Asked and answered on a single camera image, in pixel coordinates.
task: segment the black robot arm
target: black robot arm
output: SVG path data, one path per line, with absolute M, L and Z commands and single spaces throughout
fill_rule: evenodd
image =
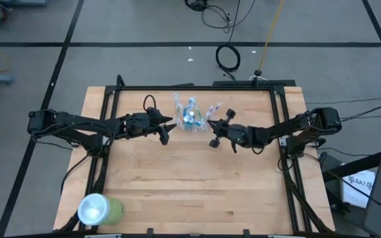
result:
M 228 116 L 226 120 L 208 121 L 216 134 L 210 146 L 217 148 L 220 138 L 227 138 L 231 141 L 235 153 L 237 152 L 236 145 L 243 148 L 263 149 L 272 140 L 298 131 L 302 132 L 297 136 L 287 137 L 286 144 L 290 151 L 303 151 L 307 143 L 316 140 L 319 136 L 335 134 L 342 129 L 339 115 L 334 108 L 316 108 L 269 128 L 229 125 L 235 112 L 229 109 L 226 115 Z
M 158 109 L 149 107 L 145 112 L 119 118 L 97 120 L 54 110 L 29 112 L 27 132 L 35 138 L 56 136 L 69 143 L 82 145 L 91 156 L 102 157 L 108 153 L 114 139 L 132 139 L 159 134 L 159 140 L 167 145 L 169 134 L 176 124 L 165 125 L 172 120 Z M 96 132 L 85 134 L 77 130 Z

